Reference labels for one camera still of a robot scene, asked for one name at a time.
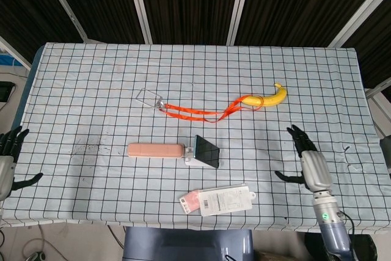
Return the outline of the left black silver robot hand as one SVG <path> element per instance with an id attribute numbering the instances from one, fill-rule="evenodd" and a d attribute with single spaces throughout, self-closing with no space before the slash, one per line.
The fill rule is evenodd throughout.
<path id="1" fill-rule="evenodd" d="M 7 133 L 1 133 L 1 201 L 8 198 L 12 191 L 32 186 L 43 177 L 43 173 L 40 172 L 31 179 L 15 181 L 16 164 L 24 139 L 28 134 L 29 129 L 22 130 L 22 126 Z"/>

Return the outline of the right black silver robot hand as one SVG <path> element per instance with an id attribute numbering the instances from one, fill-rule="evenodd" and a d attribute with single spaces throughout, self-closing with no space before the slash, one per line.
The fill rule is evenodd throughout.
<path id="1" fill-rule="evenodd" d="M 296 151 L 301 160 L 302 171 L 300 176 L 286 176 L 279 171 L 275 171 L 276 176 L 287 183 L 304 184 L 312 193 L 330 191 L 332 178 L 323 154 L 318 151 L 307 133 L 296 125 L 288 127 L 287 131 L 293 138 Z"/>

